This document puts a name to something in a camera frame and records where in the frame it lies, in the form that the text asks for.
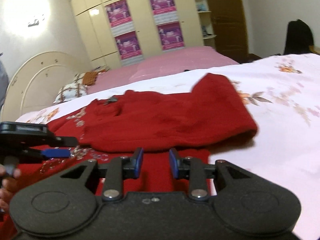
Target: bright light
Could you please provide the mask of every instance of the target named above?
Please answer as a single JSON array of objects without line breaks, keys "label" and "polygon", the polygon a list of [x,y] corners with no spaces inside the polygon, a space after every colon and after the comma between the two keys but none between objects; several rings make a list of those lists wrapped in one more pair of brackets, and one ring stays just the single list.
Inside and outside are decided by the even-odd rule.
[{"label": "bright light", "polygon": [[92,16],[95,16],[95,15],[98,15],[99,14],[99,10],[98,9],[92,9],[92,10],[90,10],[90,16],[92,17]]},{"label": "bright light", "polygon": [[[50,16],[48,0],[6,0],[4,22],[13,34],[24,38],[37,37],[46,28]],[[39,20],[39,25],[28,27],[30,22]]]}]

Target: gray fabric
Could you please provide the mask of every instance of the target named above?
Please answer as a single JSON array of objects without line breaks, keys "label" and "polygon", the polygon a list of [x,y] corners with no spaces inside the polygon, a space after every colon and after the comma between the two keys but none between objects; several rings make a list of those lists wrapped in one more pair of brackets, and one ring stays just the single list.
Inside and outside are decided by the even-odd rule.
[{"label": "gray fabric", "polygon": [[0,60],[0,109],[4,103],[4,98],[7,92],[8,85],[9,85],[8,75]]}]

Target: brown door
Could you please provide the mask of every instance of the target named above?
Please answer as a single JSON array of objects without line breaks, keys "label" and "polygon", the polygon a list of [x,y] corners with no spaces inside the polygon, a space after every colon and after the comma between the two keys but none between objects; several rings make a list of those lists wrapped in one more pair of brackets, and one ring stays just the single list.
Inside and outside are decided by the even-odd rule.
[{"label": "brown door", "polygon": [[242,0],[208,0],[216,50],[239,63],[248,59],[247,28]]}]

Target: red garment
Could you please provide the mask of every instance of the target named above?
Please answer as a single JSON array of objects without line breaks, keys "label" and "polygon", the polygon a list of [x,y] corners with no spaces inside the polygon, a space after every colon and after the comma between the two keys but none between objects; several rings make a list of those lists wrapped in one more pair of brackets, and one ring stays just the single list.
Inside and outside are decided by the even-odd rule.
[{"label": "red garment", "polygon": [[[168,149],[171,147],[203,147],[218,142],[245,143],[257,132],[257,126],[244,107],[229,80],[221,75],[207,74],[191,93],[163,95],[156,92],[126,91],[116,96],[117,102],[94,100],[86,108],[75,111],[48,124],[57,136],[75,136],[80,145],[97,151],[130,155],[137,147],[150,153],[144,156],[138,180],[124,182],[127,191],[186,190],[186,183],[172,179]],[[186,149],[181,156],[195,156],[207,163],[208,150]],[[75,159],[44,174],[20,168],[24,176],[19,188],[64,170],[77,163]],[[1,236],[12,236],[13,223],[7,219]]]}]

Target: cream wardrobe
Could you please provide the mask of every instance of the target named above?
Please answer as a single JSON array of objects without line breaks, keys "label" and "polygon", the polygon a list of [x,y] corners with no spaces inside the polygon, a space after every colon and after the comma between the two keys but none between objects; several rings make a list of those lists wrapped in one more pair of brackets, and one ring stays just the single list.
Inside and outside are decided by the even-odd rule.
[{"label": "cream wardrobe", "polygon": [[[105,6],[121,0],[70,0],[92,67],[122,66]],[[126,0],[143,57],[163,53],[150,0]],[[202,46],[204,38],[195,0],[174,0],[184,46]]]}]

